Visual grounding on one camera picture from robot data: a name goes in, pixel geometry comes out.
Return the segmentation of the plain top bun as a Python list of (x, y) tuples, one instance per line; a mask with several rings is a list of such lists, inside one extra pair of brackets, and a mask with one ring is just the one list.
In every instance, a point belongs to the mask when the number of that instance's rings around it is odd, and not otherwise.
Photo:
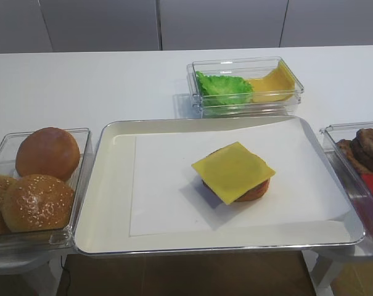
[(49, 175), (68, 181), (80, 161), (75, 138), (64, 129), (47, 127), (29, 135), (19, 146), (15, 168), (20, 176)]

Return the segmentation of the bottom bun half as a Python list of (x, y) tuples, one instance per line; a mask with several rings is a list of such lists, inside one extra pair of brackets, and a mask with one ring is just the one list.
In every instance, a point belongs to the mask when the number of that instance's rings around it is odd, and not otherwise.
[(244, 195), (235, 200), (235, 202), (248, 202), (261, 198), (265, 193), (260, 191), (261, 184), (250, 189)]

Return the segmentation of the clear box with lettuce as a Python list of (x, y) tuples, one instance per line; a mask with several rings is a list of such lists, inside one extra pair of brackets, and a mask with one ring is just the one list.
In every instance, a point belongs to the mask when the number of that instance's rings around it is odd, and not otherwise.
[(304, 92), (278, 56), (195, 61), (187, 66), (187, 80), (202, 118), (288, 115)]

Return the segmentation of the tomato slice on bun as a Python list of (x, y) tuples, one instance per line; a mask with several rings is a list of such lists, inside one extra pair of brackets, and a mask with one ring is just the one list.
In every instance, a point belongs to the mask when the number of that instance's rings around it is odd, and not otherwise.
[(264, 181), (262, 184), (261, 184), (261, 188), (260, 188), (260, 191), (265, 193), (267, 190), (268, 190), (268, 187), (269, 187), (269, 183), (270, 183), (270, 178), (267, 179), (266, 181)]

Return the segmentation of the sesame bun front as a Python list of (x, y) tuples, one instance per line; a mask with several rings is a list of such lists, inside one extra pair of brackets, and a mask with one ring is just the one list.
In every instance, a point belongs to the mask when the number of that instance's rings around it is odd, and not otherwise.
[(33, 174), (7, 189), (1, 214), (12, 232), (64, 228), (70, 219), (74, 190), (53, 176)]

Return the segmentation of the brown patty in box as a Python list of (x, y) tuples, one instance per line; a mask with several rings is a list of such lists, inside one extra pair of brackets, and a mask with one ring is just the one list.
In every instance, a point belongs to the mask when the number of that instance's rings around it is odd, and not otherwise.
[(359, 129), (350, 147), (355, 159), (373, 172), (373, 128)]
[(342, 153), (345, 155), (346, 159), (349, 161), (351, 166), (356, 170), (359, 175), (362, 174), (372, 174), (371, 170), (366, 168), (363, 164), (361, 164), (354, 156), (353, 151), (350, 147), (350, 140), (342, 139), (340, 140), (337, 145)]

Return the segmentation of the front brown patty in box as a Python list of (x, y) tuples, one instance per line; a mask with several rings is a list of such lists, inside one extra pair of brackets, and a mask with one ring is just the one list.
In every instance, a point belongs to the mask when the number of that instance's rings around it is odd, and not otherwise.
[(373, 172), (373, 128), (359, 129), (350, 147), (355, 159)]

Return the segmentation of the rear brown patty in box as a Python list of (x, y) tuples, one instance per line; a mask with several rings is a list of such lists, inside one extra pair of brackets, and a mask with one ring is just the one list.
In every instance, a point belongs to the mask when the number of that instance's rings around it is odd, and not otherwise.
[(351, 166), (356, 170), (359, 175), (362, 174), (372, 174), (371, 170), (366, 168), (363, 164), (361, 164), (354, 156), (353, 151), (350, 147), (350, 140), (342, 139), (340, 140), (337, 145), (342, 153), (345, 155), (346, 159), (349, 161)]

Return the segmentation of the clear box with patties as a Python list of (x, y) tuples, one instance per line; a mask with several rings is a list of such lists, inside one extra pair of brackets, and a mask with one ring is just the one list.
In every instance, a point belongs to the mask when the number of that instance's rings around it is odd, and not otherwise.
[(321, 145), (329, 159), (337, 178), (340, 180), (352, 206), (364, 225), (366, 236), (373, 241), (373, 195), (362, 177), (351, 167), (345, 154), (340, 151), (337, 142), (351, 139), (361, 128), (373, 128), (372, 122), (330, 125), (321, 129)]

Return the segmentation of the green lettuce leaf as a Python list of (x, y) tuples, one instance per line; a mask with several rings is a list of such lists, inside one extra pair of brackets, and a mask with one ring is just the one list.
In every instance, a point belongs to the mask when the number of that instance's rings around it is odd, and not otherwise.
[(205, 75), (196, 72), (196, 79), (204, 107), (248, 104), (252, 99), (252, 85), (239, 76)]

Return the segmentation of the white paper sheet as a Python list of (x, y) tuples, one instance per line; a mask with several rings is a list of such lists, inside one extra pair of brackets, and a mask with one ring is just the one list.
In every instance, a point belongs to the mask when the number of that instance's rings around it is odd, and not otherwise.
[[(233, 142), (276, 173), (267, 193), (230, 205), (192, 164)], [(144, 134), (136, 138), (131, 234), (211, 231), (334, 220), (350, 210), (298, 119), (230, 131)]]

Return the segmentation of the white serving tray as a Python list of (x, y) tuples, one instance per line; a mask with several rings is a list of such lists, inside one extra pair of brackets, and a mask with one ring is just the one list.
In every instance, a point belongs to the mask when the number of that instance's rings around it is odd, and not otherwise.
[[(192, 164), (233, 142), (276, 172), (222, 203)], [(74, 240), (88, 255), (353, 245), (364, 226), (301, 118), (116, 121), (101, 133)]]

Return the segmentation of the clear box with buns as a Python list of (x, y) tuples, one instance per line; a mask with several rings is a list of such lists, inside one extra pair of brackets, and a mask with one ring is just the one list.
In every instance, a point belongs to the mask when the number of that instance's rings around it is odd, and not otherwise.
[(0, 253), (71, 247), (92, 161), (87, 128), (5, 135), (0, 143)]

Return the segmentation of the cheese slice in box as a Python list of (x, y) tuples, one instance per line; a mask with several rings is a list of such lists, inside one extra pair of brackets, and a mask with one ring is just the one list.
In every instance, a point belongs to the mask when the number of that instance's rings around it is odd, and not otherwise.
[(278, 66), (263, 78), (251, 78), (247, 81), (253, 88), (253, 103), (285, 101), (295, 92), (295, 78), (284, 61), (280, 61)]

